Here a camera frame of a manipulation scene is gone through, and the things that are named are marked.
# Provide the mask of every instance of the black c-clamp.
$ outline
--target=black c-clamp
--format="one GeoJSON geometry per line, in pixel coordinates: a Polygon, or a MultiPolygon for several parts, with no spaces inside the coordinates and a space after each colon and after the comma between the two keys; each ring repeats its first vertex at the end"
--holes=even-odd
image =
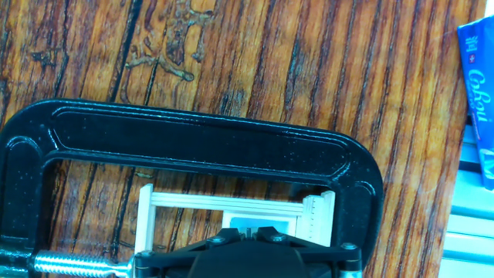
{"type": "Polygon", "coordinates": [[[0,273],[28,276],[48,246],[62,159],[322,185],[336,192],[332,246],[353,242],[365,266],[381,222],[383,183],[371,154],[329,131],[179,110],[47,100],[0,133],[0,273]]]}

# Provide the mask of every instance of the blue package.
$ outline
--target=blue package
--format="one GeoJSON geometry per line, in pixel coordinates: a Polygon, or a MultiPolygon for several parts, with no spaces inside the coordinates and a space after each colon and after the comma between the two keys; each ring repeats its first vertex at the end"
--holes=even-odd
{"type": "Polygon", "coordinates": [[[494,17],[458,27],[469,112],[484,187],[494,189],[494,17]]]}

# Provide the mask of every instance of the clamp screw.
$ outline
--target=clamp screw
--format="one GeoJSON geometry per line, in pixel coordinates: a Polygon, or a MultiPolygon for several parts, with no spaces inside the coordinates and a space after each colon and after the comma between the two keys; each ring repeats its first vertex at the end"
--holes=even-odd
{"type": "Polygon", "coordinates": [[[106,258],[39,251],[34,259],[34,270],[69,276],[98,278],[114,274],[120,278],[131,278],[134,271],[134,258],[130,258],[128,263],[116,264],[106,258]]]}

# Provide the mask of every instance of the wooden table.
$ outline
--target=wooden table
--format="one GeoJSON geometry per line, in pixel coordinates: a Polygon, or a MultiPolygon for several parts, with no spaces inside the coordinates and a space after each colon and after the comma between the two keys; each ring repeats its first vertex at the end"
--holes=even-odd
{"type": "MultiPolygon", "coordinates": [[[[437,276],[466,117],[455,30],[485,0],[0,3],[2,124],[37,100],[81,97],[349,134],[385,183],[367,275],[437,276]]],[[[236,178],[76,161],[55,173],[52,248],[114,259],[132,253],[148,182],[285,198],[282,185],[236,178]]],[[[156,249],[215,234],[221,217],[160,210],[156,249]]]]}

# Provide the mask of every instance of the bolt head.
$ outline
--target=bolt head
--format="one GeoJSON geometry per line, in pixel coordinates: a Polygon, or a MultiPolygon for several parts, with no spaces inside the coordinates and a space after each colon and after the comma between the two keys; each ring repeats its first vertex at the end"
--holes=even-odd
{"type": "Polygon", "coordinates": [[[277,234],[277,235],[272,235],[271,240],[273,242],[282,242],[283,240],[286,239],[286,236],[283,234],[277,234]]]}
{"type": "Polygon", "coordinates": [[[222,236],[213,236],[211,238],[208,239],[209,242],[211,243],[222,243],[224,242],[226,239],[222,236]]]}
{"type": "Polygon", "coordinates": [[[357,246],[351,242],[344,242],[341,245],[341,248],[346,249],[346,250],[353,250],[353,249],[356,249],[357,246]]]}

